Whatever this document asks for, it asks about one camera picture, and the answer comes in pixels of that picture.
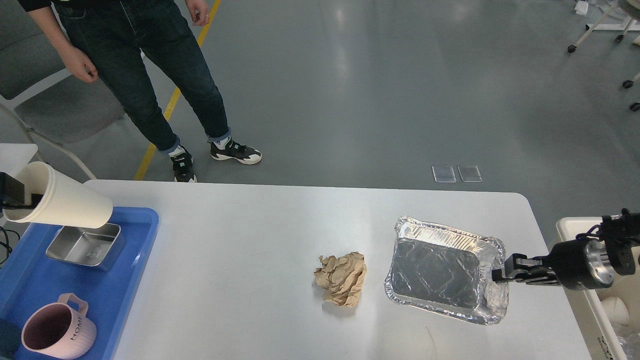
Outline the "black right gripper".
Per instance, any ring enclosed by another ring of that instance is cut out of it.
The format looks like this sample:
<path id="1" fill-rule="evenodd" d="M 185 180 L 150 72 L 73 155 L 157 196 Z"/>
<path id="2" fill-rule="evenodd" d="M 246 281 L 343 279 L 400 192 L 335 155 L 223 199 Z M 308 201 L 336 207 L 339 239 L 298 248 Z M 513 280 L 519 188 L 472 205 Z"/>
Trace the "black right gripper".
<path id="1" fill-rule="evenodd" d="M 541 269 L 546 271 L 528 272 Z M 506 276 L 504 271 L 525 271 Z M 523 283 L 536 286 L 560 286 L 575 291 L 608 289 L 615 280 L 615 271 L 609 260 L 606 246 L 595 239 L 570 240 L 557 243 L 545 256 L 527 257 L 512 254 L 503 269 L 491 271 L 492 281 Z"/>

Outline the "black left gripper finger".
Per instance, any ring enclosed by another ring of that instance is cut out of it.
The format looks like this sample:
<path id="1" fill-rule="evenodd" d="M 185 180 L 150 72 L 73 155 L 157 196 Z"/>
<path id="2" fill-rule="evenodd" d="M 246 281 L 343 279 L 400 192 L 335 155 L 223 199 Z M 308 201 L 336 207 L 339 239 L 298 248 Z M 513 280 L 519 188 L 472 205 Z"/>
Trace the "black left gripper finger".
<path id="1" fill-rule="evenodd" d="M 34 210 L 41 202 L 43 194 L 31 193 L 25 185 L 11 175 L 0 173 L 0 209 Z"/>

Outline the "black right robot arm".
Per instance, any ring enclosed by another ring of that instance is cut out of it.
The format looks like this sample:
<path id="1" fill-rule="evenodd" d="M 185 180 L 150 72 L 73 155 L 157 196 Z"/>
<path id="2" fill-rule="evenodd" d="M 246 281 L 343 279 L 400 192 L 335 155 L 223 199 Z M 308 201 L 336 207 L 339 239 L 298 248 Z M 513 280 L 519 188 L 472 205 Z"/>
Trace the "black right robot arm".
<path id="1" fill-rule="evenodd" d="M 636 273 L 633 248 L 639 246 L 639 228 L 638 212 L 622 208 L 621 214 L 602 216 L 601 223 L 574 239 L 554 244 L 548 255 L 513 253 L 502 268 L 492 270 L 492 280 L 573 291 L 609 289 L 616 275 Z"/>

